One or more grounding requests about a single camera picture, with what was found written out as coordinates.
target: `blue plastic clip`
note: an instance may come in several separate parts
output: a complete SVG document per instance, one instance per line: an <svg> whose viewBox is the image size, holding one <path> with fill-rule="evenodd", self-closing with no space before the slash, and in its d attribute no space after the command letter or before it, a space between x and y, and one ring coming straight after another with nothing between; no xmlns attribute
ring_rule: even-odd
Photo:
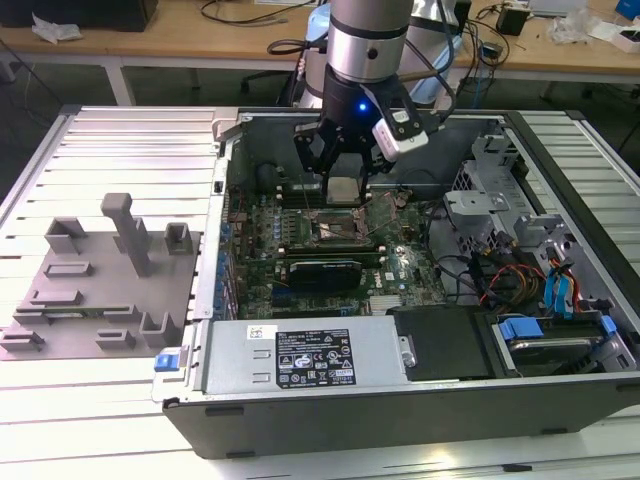
<svg viewBox="0 0 640 480"><path fill-rule="evenodd" d="M571 313L567 312L566 296L568 291L569 279L563 275L560 277L560 284L558 285L558 293L556 294L554 310L556 313L561 313L564 318L571 318Z"/></svg>
<svg viewBox="0 0 640 480"><path fill-rule="evenodd" d="M547 283L544 286L544 304L547 308L553 305L553 287L556 284L555 269L549 270L547 275Z"/></svg>
<svg viewBox="0 0 640 480"><path fill-rule="evenodd" d="M602 322L602 327L605 329L608 336L611 336L618 331L618 327L609 315L603 315L600 321Z"/></svg>
<svg viewBox="0 0 640 480"><path fill-rule="evenodd" d="M153 369L156 372L177 372L180 370L178 360L178 354L172 355L169 353L160 353L159 355L156 355Z"/></svg>
<svg viewBox="0 0 640 480"><path fill-rule="evenodd" d="M542 329L535 317L512 317L507 318L498 325L502 337L506 340L514 338L540 338L544 336Z"/></svg>

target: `white label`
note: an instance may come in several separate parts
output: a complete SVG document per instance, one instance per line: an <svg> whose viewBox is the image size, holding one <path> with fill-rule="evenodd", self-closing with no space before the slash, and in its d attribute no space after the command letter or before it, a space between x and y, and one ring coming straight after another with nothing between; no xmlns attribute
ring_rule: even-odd
<svg viewBox="0 0 640 480"><path fill-rule="evenodd" d="M393 114L393 118L395 118L398 123L405 123L409 121L409 114L406 110L399 110Z"/></svg>
<svg viewBox="0 0 640 480"><path fill-rule="evenodd" d="M277 325L249 325L247 327L248 340L275 340Z"/></svg>
<svg viewBox="0 0 640 480"><path fill-rule="evenodd" d="M329 370L329 376L332 376L332 372L335 372L336 377L353 377L353 370L350 368L346 370Z"/></svg>

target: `silver cylinder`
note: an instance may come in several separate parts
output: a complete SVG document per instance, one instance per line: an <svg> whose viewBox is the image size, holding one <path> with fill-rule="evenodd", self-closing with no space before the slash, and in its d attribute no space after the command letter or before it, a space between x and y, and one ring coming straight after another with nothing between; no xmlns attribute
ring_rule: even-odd
<svg viewBox="0 0 640 480"><path fill-rule="evenodd" d="M326 54L318 51L308 51L305 58L305 80L311 91L322 96L324 75L327 67Z"/></svg>
<svg viewBox="0 0 640 480"><path fill-rule="evenodd" d="M375 83L396 73L413 0L334 0L327 61L339 76Z"/></svg>
<svg viewBox="0 0 640 480"><path fill-rule="evenodd" d="M338 75L347 80L379 82L398 70L404 38L404 34L381 40L353 37L331 24L327 61Z"/></svg>
<svg viewBox="0 0 640 480"><path fill-rule="evenodd" d="M368 32L387 32L409 23L413 0L333 0L331 16L341 24Z"/></svg>

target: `warning label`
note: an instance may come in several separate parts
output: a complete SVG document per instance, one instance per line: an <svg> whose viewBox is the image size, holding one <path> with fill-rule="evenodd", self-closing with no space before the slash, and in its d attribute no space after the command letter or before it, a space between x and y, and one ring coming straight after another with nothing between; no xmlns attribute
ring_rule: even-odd
<svg viewBox="0 0 640 480"><path fill-rule="evenodd" d="M278 332L276 370L280 388L355 385L349 330Z"/></svg>

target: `wooden desk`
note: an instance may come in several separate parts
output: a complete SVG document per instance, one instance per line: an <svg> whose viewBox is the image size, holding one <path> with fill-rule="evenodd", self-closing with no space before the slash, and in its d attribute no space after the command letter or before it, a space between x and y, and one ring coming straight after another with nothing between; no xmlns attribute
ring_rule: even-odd
<svg viewBox="0 0 640 480"><path fill-rule="evenodd" d="M474 0L471 9L471 18L475 18L476 13L487 5L495 4L495 0ZM591 14L602 18L605 21L612 21L615 17L615 6L617 0L590 0ZM497 14L490 14L484 23L495 27ZM538 72L556 73L559 75L588 74L588 75L609 75L625 76L629 82L640 76L640 57L630 55L614 47L608 42L593 39L590 43L578 43L567 45L555 45L547 36L550 19L532 18L524 26L519 37L507 37L511 53L507 62L496 72L496 76L507 78L518 78L513 72ZM465 51L461 53L456 61L457 66L468 66L471 61L469 52L471 40L469 35L465 37ZM482 40L494 41L498 44L504 42L497 35L490 32L485 27L480 27L480 37Z"/></svg>
<svg viewBox="0 0 640 480"><path fill-rule="evenodd" d="M0 29L0 36L28 62L101 65L105 68L118 105L132 105L134 98L123 66L181 68L227 68L245 70L290 70L294 56L274 57L267 45L281 38L304 38L308 7L287 12L287 23L268 27L232 27L208 20L200 15L203 1L160 0L158 10L147 30L125 33L84 29L84 39L52 45L36 37L31 29ZM495 0L475 0L472 17ZM595 15L613 20L616 0L591 0ZM228 19L251 18L281 7L253 5L249 0L224 3L217 12ZM484 21L495 25L497 15ZM498 78L578 81L603 83L635 83L640 81L640 57L630 55L607 42L593 40L589 44L554 45L547 38L550 20L535 18L527 22L519 37L510 37L511 54L496 72ZM481 28L484 40L495 38ZM459 55L450 80L461 78L471 62L467 50ZM13 61L8 52L0 51L0 62Z"/></svg>
<svg viewBox="0 0 640 480"><path fill-rule="evenodd" d="M82 29L84 38L53 45L30 28L0 28L0 37L32 63L100 65L104 67L118 105L134 105L122 73L124 66L292 70L295 56L274 57L267 46L281 38L304 38L311 9L301 7L283 16L287 23L267 27L232 27L204 18L203 1L160 0L144 32ZM254 5L248 0L223 3L211 13L227 19L253 18L281 6ZM5 65L15 59L0 50Z"/></svg>

